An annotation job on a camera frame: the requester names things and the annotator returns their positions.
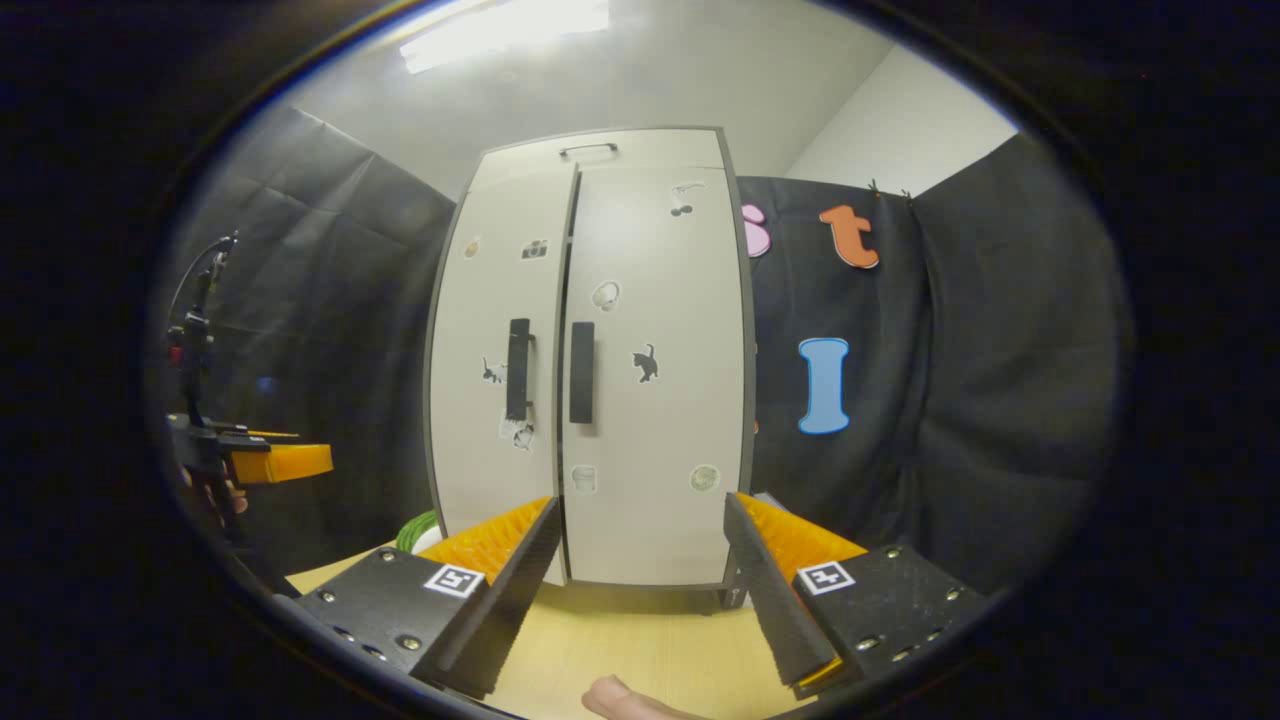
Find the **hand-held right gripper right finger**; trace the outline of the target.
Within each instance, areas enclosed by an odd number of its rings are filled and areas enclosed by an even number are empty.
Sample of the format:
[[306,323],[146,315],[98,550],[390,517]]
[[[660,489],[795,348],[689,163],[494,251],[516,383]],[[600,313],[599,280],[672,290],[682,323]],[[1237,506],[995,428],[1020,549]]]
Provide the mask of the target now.
[[753,496],[728,495],[723,529],[780,679],[799,698],[882,682],[991,605],[908,544],[867,550]]

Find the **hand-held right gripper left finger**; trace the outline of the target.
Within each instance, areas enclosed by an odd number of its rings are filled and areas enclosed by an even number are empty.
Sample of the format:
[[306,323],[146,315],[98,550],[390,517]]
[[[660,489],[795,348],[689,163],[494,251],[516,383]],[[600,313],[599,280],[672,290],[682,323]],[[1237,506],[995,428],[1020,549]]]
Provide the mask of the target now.
[[297,598],[317,630],[376,667],[481,700],[509,650],[563,534],[547,496],[421,553],[380,547]]

